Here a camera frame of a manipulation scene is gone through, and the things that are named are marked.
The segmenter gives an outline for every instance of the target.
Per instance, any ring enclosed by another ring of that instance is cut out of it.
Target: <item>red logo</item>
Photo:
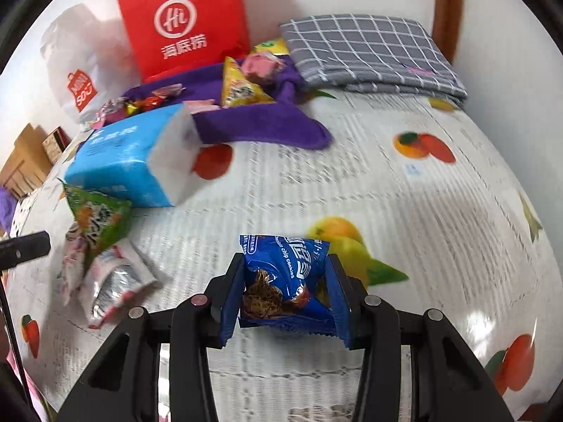
[[[168,0],[154,14],[154,28],[165,38],[181,38],[194,27],[197,18],[190,0]]]
[[[96,96],[97,91],[89,76],[82,70],[76,70],[74,74],[69,73],[68,78],[69,84],[67,87],[74,95],[78,112],[82,112],[90,100]]]

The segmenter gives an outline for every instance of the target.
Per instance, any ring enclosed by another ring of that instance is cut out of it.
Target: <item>white wall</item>
[[[563,56],[521,0],[465,0],[454,67],[563,268]]]
[[[30,122],[49,133],[57,126],[78,131],[51,94],[39,54],[40,39],[65,9],[85,3],[100,19],[120,18],[117,0],[53,0],[27,32],[0,76],[0,166],[21,129]],[[330,12],[366,12],[410,17],[432,28],[434,0],[245,0],[252,43],[279,36],[278,24],[289,18]]]

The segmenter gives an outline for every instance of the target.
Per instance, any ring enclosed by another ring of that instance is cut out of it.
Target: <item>green snack bag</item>
[[[129,231],[131,201],[68,184],[63,184],[63,187],[70,210],[88,242],[88,253],[84,262],[85,268],[88,268],[95,256],[126,237]]]

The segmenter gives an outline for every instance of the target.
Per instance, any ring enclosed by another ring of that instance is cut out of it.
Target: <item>fruit pattern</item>
[[[531,212],[530,205],[528,205],[523,195],[521,193],[519,193],[518,195],[520,196],[522,208],[524,209],[524,217],[526,218],[528,226],[530,227],[531,242],[534,242],[536,239],[539,239],[539,231],[543,230],[543,227],[539,220],[537,220],[534,214]]]
[[[364,287],[409,279],[402,271],[373,259],[356,226],[342,217],[321,219],[309,229],[307,238],[330,242],[329,254],[338,255],[345,273]]]
[[[29,345],[33,358],[37,358],[39,353],[39,326],[37,321],[32,320],[29,314],[21,318],[21,335],[27,345]]]
[[[393,138],[393,146],[409,159],[424,159],[431,155],[444,163],[456,162],[448,145],[429,133],[401,133]]]
[[[199,151],[192,170],[202,179],[217,179],[229,170],[232,160],[233,148],[229,145],[204,147]]]
[[[507,389],[518,392],[530,379],[535,357],[536,345],[531,335],[520,335],[506,351],[499,351],[491,357],[485,371],[501,396]]]
[[[446,100],[442,100],[440,98],[429,98],[428,99],[430,106],[434,109],[438,109],[439,111],[444,112],[454,112],[457,108]]]

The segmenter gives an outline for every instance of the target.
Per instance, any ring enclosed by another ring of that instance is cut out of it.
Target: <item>pink candy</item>
[[[221,109],[220,106],[214,104],[215,101],[211,100],[186,100],[184,104],[188,107],[191,114],[197,114],[198,112],[207,111],[217,111]]]
[[[264,84],[271,82],[284,66],[283,60],[271,52],[262,51],[250,54],[240,68],[248,80],[256,84]]]

